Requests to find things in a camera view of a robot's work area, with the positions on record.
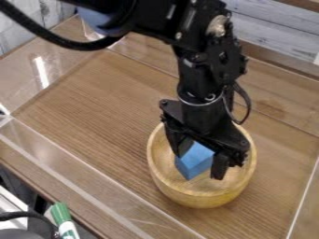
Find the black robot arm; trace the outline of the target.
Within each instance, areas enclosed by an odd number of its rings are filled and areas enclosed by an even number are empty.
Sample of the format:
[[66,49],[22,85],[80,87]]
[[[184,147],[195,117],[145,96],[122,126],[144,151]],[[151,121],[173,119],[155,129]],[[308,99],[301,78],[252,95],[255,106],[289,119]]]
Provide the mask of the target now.
[[209,150],[211,178],[224,178],[244,164],[251,144],[239,131],[235,95],[249,96],[237,84],[248,58],[235,36],[232,12],[223,0],[61,0],[77,8],[92,30],[102,35],[78,42],[52,33],[8,0],[0,13],[49,43],[72,50],[108,48],[129,33],[171,46],[179,63],[176,100],[159,101],[161,123],[171,149],[187,155],[192,144]]

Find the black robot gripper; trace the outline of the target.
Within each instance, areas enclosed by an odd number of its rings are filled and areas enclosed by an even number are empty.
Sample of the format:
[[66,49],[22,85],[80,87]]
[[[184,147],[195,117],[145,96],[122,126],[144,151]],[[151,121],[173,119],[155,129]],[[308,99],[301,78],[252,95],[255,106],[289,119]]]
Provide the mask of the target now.
[[228,115],[224,99],[189,103],[183,99],[159,101],[160,121],[175,155],[180,158],[195,142],[216,154],[211,178],[221,180],[229,167],[241,167],[251,143]]

